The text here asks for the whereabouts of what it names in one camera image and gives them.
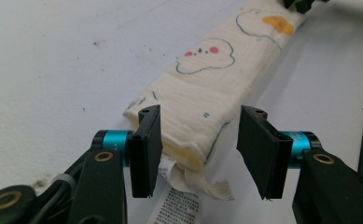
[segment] white surface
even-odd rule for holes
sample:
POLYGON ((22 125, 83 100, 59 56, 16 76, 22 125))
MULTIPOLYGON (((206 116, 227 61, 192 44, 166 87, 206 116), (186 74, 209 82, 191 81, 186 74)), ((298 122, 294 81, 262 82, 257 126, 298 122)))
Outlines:
MULTIPOLYGON (((215 30, 244 1, 0 1, 0 188, 46 183, 101 129, 129 129, 133 97, 215 30)), ((357 167, 363 125, 363 17, 319 5, 249 104, 278 130, 308 130, 357 167)), ((235 201, 202 197, 203 223, 292 223, 298 171, 283 200, 262 201, 235 149, 210 177, 227 178, 235 201)), ((145 223, 154 198, 133 199, 130 223, 145 223)))

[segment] yellow cartoon character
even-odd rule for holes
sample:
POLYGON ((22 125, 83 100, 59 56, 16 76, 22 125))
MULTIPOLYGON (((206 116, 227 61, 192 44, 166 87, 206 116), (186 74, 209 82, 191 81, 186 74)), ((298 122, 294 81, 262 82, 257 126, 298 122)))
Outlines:
POLYGON ((280 34, 292 35, 294 33, 293 25, 282 16, 268 16, 262 21, 271 25, 280 34))

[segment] folded cloth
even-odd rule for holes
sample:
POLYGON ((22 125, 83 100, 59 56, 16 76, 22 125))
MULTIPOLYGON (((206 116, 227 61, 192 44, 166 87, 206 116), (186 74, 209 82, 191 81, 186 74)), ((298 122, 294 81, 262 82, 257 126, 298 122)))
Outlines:
POLYGON ((218 137, 237 117, 240 105, 303 19, 280 1, 248 3, 187 51, 126 109, 124 116, 136 125, 140 109, 161 105, 163 153, 175 160, 187 189, 231 199, 229 185, 208 185, 203 168, 219 148, 218 137))

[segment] cream fabric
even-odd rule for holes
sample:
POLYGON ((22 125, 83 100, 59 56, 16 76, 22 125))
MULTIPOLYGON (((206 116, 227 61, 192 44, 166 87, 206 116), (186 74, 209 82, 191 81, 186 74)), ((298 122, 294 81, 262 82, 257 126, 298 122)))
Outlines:
POLYGON ((229 186, 208 185, 203 168, 219 135, 302 22, 301 14, 278 1, 248 3, 138 94, 124 116, 136 125, 140 109, 161 105, 163 153, 176 160, 191 189, 230 200, 229 186))

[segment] blue cylindrical joint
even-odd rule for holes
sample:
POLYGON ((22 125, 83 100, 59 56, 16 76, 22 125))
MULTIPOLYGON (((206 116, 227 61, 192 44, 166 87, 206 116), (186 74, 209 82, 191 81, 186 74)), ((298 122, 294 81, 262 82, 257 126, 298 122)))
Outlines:
POLYGON ((102 148, 111 148, 120 152, 123 167, 129 166, 129 156, 127 152, 126 141, 129 131, 126 130, 108 130, 105 133, 102 148))
POLYGON ((294 140, 292 143, 291 156, 289 157, 288 168, 299 169, 303 151, 312 150, 309 138, 304 132, 281 132, 294 140))

